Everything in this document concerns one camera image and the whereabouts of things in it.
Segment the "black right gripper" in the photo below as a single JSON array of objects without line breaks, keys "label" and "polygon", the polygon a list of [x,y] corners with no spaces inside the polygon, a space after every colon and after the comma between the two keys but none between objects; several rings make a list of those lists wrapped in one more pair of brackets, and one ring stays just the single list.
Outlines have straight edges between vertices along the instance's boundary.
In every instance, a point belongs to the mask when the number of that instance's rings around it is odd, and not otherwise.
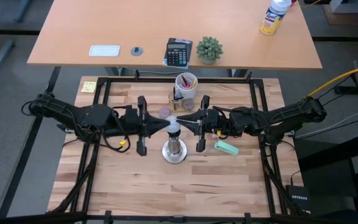
[{"label": "black right gripper", "polygon": [[203,152],[206,147],[205,134],[214,133],[224,129],[226,118],[216,109],[209,109],[208,95],[204,95],[198,112],[177,116],[177,121],[186,129],[198,136],[196,152]]}]

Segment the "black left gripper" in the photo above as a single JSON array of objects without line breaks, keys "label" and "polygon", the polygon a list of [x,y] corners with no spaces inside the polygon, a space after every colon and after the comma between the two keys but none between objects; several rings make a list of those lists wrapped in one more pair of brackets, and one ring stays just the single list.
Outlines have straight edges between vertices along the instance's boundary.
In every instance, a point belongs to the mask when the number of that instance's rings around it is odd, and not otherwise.
[{"label": "black left gripper", "polygon": [[126,152],[131,147],[130,135],[138,135],[136,152],[140,156],[146,156],[147,147],[145,145],[145,139],[150,138],[156,132],[169,126],[170,122],[166,119],[150,115],[150,113],[147,112],[147,102],[144,96],[138,97],[137,107],[138,108],[135,109],[131,105],[127,105],[125,107],[125,115],[121,116],[119,120],[119,130],[124,136],[124,139],[120,141],[119,152]]}]

